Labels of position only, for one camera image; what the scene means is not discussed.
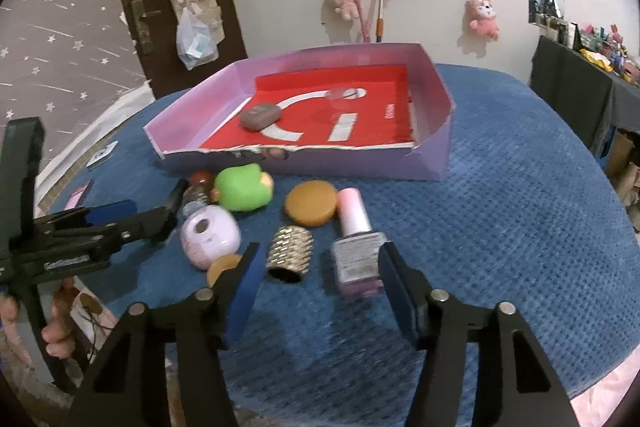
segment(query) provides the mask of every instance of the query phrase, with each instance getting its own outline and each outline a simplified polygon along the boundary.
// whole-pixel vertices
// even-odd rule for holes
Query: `green toy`
[[[271,202],[273,178],[257,163],[229,167],[216,176],[211,198],[232,212],[255,210]]]

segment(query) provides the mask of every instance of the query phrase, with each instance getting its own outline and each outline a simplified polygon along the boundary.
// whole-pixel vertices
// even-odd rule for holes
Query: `blue table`
[[[361,190],[373,226],[435,287],[475,305],[514,302],[565,388],[578,394],[640,343],[640,251],[631,225],[593,156],[528,87],[495,71],[438,70],[458,106],[446,181],[330,181]],[[91,178],[88,205],[161,203],[176,178],[158,168],[142,126],[177,97],[128,121],[113,157],[81,171],[55,210]],[[244,245],[270,241],[285,195],[305,179],[275,177],[273,203],[239,216]],[[385,296],[348,303],[338,295],[328,253],[337,233],[335,224],[313,230],[302,283],[262,284],[242,341],[222,356],[229,394],[300,423],[400,426],[423,355],[402,339]],[[82,280],[118,316],[133,301],[167,305],[205,283],[177,233],[164,248],[129,245],[112,261]],[[460,425],[470,423],[477,359],[469,349]]]

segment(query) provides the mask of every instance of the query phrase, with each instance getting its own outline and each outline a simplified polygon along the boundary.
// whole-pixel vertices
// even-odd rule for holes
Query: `star patterned curtain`
[[[40,168],[146,78],[120,0],[4,0],[0,6],[0,138],[39,116]]]

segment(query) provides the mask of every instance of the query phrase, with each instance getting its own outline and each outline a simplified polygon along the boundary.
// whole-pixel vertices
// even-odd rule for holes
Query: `orange round object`
[[[240,263],[240,259],[242,259],[237,253],[228,253],[226,255],[222,255],[217,259],[213,260],[211,266],[207,270],[207,285],[209,288],[213,288],[213,285],[220,277],[220,274],[225,270],[231,270],[238,266]]]
[[[334,217],[338,193],[331,183],[313,180],[293,188],[284,202],[287,215],[302,227],[320,227]]]
[[[213,188],[213,176],[211,172],[198,171],[194,172],[189,177],[189,183],[191,186],[203,185],[206,192],[209,192]]]

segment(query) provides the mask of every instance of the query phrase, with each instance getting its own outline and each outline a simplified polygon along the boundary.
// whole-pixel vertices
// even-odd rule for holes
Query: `transparent bag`
[[[189,70],[216,60],[218,46],[211,39],[209,27],[184,8],[175,38],[178,57]]]

